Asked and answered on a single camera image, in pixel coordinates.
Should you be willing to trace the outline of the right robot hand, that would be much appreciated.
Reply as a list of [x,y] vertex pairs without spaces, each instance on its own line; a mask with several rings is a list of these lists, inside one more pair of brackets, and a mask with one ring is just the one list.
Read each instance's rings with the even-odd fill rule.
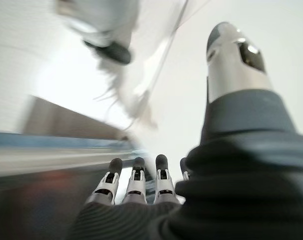
[[201,140],[171,184],[156,158],[155,201],[144,200],[135,159],[124,201],[112,205],[122,168],[114,159],[70,229],[69,240],[303,240],[303,136],[271,86],[263,56],[229,22],[207,41]]

